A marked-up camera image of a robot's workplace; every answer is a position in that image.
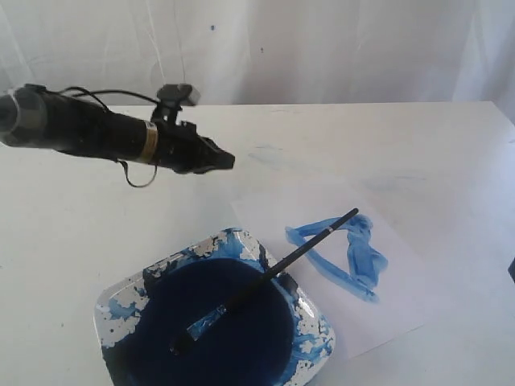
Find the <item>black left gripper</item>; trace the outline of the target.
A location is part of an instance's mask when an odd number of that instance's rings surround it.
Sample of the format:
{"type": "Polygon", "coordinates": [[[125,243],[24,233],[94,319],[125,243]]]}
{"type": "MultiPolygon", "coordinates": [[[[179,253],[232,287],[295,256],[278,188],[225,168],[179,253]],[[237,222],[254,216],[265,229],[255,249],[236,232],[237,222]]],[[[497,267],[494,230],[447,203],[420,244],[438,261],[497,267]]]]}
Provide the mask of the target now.
{"type": "Polygon", "coordinates": [[[196,125],[185,122],[172,125],[154,121],[158,141],[151,165],[173,170],[176,174],[204,174],[212,170],[232,170],[235,157],[218,149],[215,142],[201,136],[196,125]]]}

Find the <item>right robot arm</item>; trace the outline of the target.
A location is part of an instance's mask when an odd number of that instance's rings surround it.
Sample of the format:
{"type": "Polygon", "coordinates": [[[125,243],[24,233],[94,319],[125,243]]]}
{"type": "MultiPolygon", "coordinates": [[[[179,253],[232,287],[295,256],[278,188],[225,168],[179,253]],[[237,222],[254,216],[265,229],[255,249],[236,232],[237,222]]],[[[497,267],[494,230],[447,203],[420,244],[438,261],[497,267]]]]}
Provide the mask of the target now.
{"type": "Polygon", "coordinates": [[[510,266],[508,267],[508,273],[512,280],[515,281],[515,259],[513,259],[510,266]]]}

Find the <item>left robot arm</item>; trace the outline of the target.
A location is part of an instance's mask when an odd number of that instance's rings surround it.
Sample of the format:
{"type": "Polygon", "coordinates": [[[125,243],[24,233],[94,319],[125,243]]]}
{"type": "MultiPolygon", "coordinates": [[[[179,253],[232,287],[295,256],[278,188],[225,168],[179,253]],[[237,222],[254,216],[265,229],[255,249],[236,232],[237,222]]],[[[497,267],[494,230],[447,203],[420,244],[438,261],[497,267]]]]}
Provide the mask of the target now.
{"type": "Polygon", "coordinates": [[[177,174],[231,170],[235,158],[196,125],[178,121],[184,106],[198,102],[190,84],[165,84],[149,120],[115,113],[76,94],[25,84],[1,96],[1,142],[11,147],[50,149],[82,158],[131,161],[177,174]]]}

